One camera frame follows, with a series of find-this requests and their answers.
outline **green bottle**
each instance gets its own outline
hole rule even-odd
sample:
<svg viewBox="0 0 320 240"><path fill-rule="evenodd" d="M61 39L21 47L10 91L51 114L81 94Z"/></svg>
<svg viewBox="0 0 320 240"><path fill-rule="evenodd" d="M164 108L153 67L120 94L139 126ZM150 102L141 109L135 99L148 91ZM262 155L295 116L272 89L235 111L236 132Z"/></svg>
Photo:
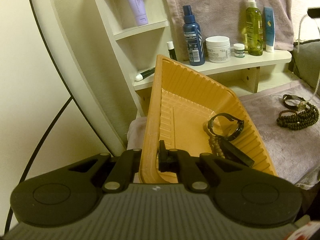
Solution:
<svg viewBox="0 0 320 240"><path fill-rule="evenodd" d="M248 0L247 18L248 53L261 56L263 53L263 28L261 12L255 0Z"/></svg>

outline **purple tube cap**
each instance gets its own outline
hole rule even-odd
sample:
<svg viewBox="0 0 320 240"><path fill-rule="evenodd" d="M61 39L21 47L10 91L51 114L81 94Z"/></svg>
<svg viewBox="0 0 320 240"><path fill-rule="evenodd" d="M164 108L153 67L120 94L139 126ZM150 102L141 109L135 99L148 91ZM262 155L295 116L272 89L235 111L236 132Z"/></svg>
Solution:
<svg viewBox="0 0 320 240"><path fill-rule="evenodd" d="M147 15L145 14L145 15L136 17L136 23L137 23L137 26L148 24Z"/></svg>

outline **orange plastic tray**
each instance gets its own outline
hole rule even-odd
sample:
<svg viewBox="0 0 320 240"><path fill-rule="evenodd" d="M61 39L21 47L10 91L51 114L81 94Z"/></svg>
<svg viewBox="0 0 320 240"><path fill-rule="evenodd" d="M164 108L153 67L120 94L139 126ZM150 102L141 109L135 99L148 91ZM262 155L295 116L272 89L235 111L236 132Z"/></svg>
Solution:
<svg viewBox="0 0 320 240"><path fill-rule="evenodd" d="M167 149L182 149L191 156L209 152L208 120L229 113L245 121L244 130L231 143L252 158L253 168L276 175L263 141L238 97L227 87L187 66L157 56L139 177L143 183L176 183L174 173L158 171L157 149L164 140ZM216 118L215 127L227 134L230 123Z"/></svg>

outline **spray bottle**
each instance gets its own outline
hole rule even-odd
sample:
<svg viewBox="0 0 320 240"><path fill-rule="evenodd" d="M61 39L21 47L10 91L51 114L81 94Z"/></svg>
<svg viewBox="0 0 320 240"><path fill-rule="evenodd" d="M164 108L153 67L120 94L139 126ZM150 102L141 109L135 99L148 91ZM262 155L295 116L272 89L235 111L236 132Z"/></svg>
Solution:
<svg viewBox="0 0 320 240"><path fill-rule="evenodd" d="M248 0L246 10L248 53L253 56L261 56L263 53L263 28L261 12L257 8L255 0Z"/></svg>
<svg viewBox="0 0 320 240"><path fill-rule="evenodd" d="M200 66L205 62L200 26L196 23L191 6L183 6L184 22L183 33L188 45L189 61L191 66Z"/></svg>

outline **white cap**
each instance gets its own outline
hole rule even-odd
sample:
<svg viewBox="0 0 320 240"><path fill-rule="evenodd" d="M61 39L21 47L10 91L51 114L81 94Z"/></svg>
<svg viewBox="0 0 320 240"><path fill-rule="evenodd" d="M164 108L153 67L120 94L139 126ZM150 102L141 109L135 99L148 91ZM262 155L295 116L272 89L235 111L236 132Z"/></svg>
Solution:
<svg viewBox="0 0 320 240"><path fill-rule="evenodd" d="M230 39L225 36L212 36L205 39L206 45L210 47L223 47L230 45Z"/></svg>
<svg viewBox="0 0 320 240"><path fill-rule="evenodd" d="M138 81L141 81L143 79L143 76L141 75L141 74L138 74L137 76L136 76L136 81L138 82Z"/></svg>
<svg viewBox="0 0 320 240"><path fill-rule="evenodd" d="M256 8L257 7L256 0L248 0L248 6Z"/></svg>
<svg viewBox="0 0 320 240"><path fill-rule="evenodd" d="M238 49L238 50L244 50L244 44L242 43L236 43L233 45L234 49Z"/></svg>
<svg viewBox="0 0 320 240"><path fill-rule="evenodd" d="M136 23L137 23L137 26L147 24L148 23L147 15L145 14L145 15L141 15L141 16L136 17Z"/></svg>
<svg viewBox="0 0 320 240"><path fill-rule="evenodd" d="M275 52L275 47L266 44L266 52L274 53Z"/></svg>
<svg viewBox="0 0 320 240"><path fill-rule="evenodd" d="M174 49L173 42L172 41L168 41L167 42L167 47L168 47L168 49Z"/></svg>

